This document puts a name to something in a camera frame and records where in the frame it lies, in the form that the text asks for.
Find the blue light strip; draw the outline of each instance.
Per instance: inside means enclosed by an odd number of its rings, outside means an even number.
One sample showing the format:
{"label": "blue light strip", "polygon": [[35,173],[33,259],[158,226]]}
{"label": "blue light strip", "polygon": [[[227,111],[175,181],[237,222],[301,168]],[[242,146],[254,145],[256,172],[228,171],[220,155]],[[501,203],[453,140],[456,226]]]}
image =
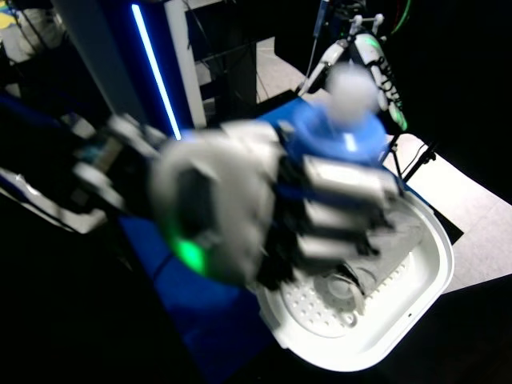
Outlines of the blue light strip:
{"label": "blue light strip", "polygon": [[162,75],[160,74],[160,69],[158,68],[157,59],[154,56],[150,36],[147,34],[146,24],[144,23],[144,18],[142,17],[141,9],[138,5],[132,4],[131,10],[134,13],[135,22],[137,23],[138,32],[141,35],[142,44],[144,44],[144,49],[146,50],[147,58],[150,61],[154,80],[157,82],[158,91],[160,92],[160,96],[162,96],[163,105],[166,108],[167,116],[169,117],[170,121],[170,126],[172,126],[173,128],[176,140],[181,140],[182,134],[180,134],[179,132],[178,123],[176,122],[176,118],[174,117],[173,109],[170,106],[169,96],[167,95],[166,87],[163,85]]}

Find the white tray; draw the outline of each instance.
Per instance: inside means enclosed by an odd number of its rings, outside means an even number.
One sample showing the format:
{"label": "white tray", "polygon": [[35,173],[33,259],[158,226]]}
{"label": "white tray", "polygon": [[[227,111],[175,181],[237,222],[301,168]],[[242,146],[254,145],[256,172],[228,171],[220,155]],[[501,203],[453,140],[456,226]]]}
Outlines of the white tray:
{"label": "white tray", "polygon": [[289,348],[304,360],[327,370],[364,370],[383,360],[442,294],[454,273],[450,240],[423,201],[407,193],[406,203],[424,221],[427,230],[400,267],[366,299],[364,316],[348,314],[355,316],[352,326],[332,313],[332,318],[327,319],[327,306],[322,305],[325,303],[317,295],[307,298],[311,303],[304,305],[320,306],[324,312],[312,310],[302,314],[310,316],[310,323],[325,320],[323,325],[338,328],[331,336],[326,336],[328,332],[313,333],[295,320],[283,301],[283,295],[292,295],[295,287],[284,286],[276,292],[264,288],[256,290],[260,315],[282,348]]}

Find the white ball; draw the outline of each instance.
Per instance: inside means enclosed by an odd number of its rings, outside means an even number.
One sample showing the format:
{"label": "white ball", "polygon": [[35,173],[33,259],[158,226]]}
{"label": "white ball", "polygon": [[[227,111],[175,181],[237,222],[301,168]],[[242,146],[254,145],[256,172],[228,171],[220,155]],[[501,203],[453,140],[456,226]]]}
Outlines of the white ball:
{"label": "white ball", "polygon": [[332,96],[330,116],[340,122],[356,122],[378,108],[378,88],[362,66],[337,64],[327,79],[327,90]]}

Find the white plastic tub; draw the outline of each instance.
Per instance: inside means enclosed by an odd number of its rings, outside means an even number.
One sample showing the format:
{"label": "white plastic tub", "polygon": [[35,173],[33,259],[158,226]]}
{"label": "white plastic tub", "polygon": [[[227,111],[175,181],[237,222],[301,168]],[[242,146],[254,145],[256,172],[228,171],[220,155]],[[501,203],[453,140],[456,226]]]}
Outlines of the white plastic tub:
{"label": "white plastic tub", "polygon": [[[450,283],[454,255],[432,211],[412,193],[406,194],[406,204],[427,230],[400,267],[366,299],[363,316],[332,311],[308,281],[276,292],[257,290],[261,316],[281,347],[327,370],[363,370],[384,359],[423,316]],[[291,309],[294,295],[297,308]]]}

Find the floor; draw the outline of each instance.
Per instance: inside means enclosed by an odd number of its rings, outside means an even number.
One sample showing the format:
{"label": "floor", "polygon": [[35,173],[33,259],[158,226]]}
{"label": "floor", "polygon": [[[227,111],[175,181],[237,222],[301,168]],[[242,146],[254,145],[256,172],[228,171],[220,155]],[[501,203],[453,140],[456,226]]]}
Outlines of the floor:
{"label": "floor", "polygon": [[[258,44],[258,93],[262,100],[295,89],[303,75],[274,54],[274,40]],[[325,99],[319,91],[308,101]],[[398,141],[403,169],[423,144],[411,134]],[[391,170],[391,156],[385,162]],[[512,274],[512,206],[437,156],[412,177],[409,185],[464,232],[454,244],[455,272],[446,291]]]}

